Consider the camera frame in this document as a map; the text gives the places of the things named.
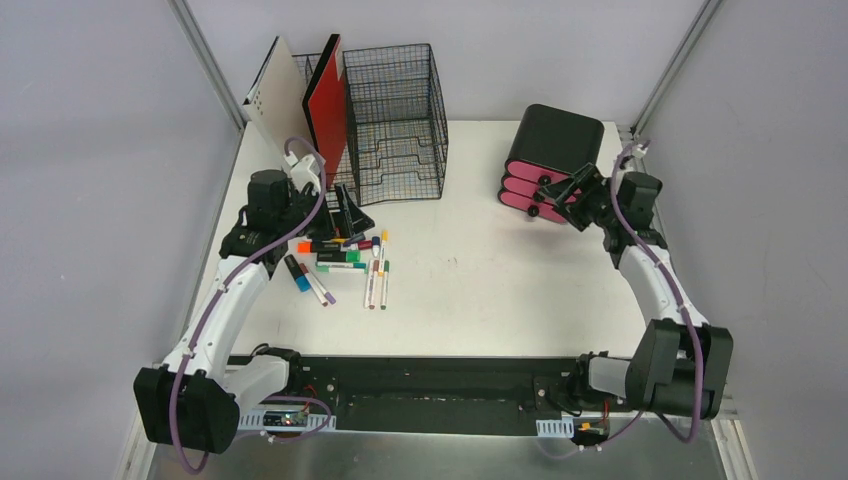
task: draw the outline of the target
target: tabletop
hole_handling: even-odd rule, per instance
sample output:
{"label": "tabletop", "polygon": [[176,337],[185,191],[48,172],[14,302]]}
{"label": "tabletop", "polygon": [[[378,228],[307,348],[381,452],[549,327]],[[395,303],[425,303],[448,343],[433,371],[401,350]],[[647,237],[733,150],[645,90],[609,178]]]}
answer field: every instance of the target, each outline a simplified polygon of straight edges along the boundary
{"label": "tabletop", "polygon": [[[597,163],[609,174],[621,143],[615,124],[604,127]],[[307,355],[551,357],[608,350],[630,356],[645,324],[603,249],[601,230],[531,219],[497,200],[517,128],[518,122],[448,122],[442,198],[363,208],[377,224],[369,235],[390,233],[386,310],[363,308],[365,275],[317,273],[338,300],[322,307],[281,268],[254,304],[233,353],[269,343]],[[250,174],[281,162],[249,123],[198,298],[247,201]],[[314,255],[294,255],[314,265]]]}

